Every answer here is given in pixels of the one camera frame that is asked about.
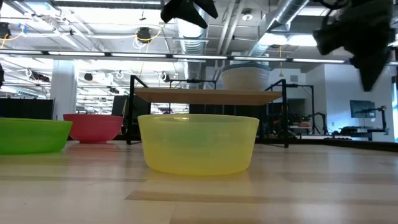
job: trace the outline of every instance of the ductwork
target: ductwork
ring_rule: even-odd
[[[207,13],[196,7],[199,12],[199,15],[208,22]],[[205,37],[205,29],[198,27],[195,24],[189,23],[187,21],[183,21],[181,19],[177,19],[178,32],[180,33],[180,37],[183,38],[193,38],[196,40],[182,40],[181,49],[183,54],[192,54],[192,55],[200,55],[203,54],[205,49],[205,42],[202,39]],[[196,79],[196,80],[204,80],[205,73],[202,72],[202,63],[199,62],[184,62],[184,73],[186,79]],[[198,88],[197,85],[188,85],[189,88]]]
[[[280,26],[285,26],[286,31],[288,31],[290,29],[290,23],[309,1],[310,0],[280,0],[277,9],[269,13],[261,22],[259,32],[262,33],[263,36],[248,52],[248,55],[261,57],[269,47],[269,45],[261,44],[268,38],[266,34],[270,30]]]

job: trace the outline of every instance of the pipe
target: pipe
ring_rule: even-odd
[[[207,22],[208,15],[201,8],[195,6],[199,12],[199,15]],[[205,29],[201,27],[189,23],[187,21],[183,21],[181,19],[177,19],[178,32],[180,33],[180,37],[188,37],[188,38],[204,38],[205,37]],[[184,40],[180,41],[181,49],[184,54],[192,54],[192,55],[201,55],[204,53],[205,43],[200,40]],[[196,79],[196,80],[204,80],[201,72],[201,63],[198,62],[184,62],[184,74],[186,79]],[[188,85],[189,88],[197,88],[197,85]]]
[[[246,2],[246,0],[241,0],[239,2],[238,10],[236,11],[236,16],[232,23],[231,30],[229,31],[228,38],[226,39],[226,43],[225,43],[224,50],[223,50],[223,55],[226,54],[226,52],[228,51],[229,45],[231,44],[232,36],[235,33],[236,25],[238,24],[238,21],[240,18],[239,15],[242,14],[242,10],[243,10],[245,2]]]
[[[228,31],[228,27],[229,27],[229,22],[231,22],[231,18],[232,18],[232,13],[234,11],[234,6],[235,6],[235,2],[231,2],[228,6],[228,15],[226,16],[226,20],[223,26],[223,31],[221,32],[221,36],[220,36],[220,40],[218,41],[218,46],[217,46],[217,52],[216,54],[220,54],[221,53],[221,48],[223,46],[224,43],[224,39],[225,39],[225,35],[226,32]]]
[[[269,48],[269,45],[262,44],[268,38],[270,30],[279,26],[290,24],[299,12],[308,4],[310,0],[281,0],[277,9],[272,12],[274,16],[266,17],[264,27],[265,32],[254,47],[248,52],[247,56],[261,57]]]

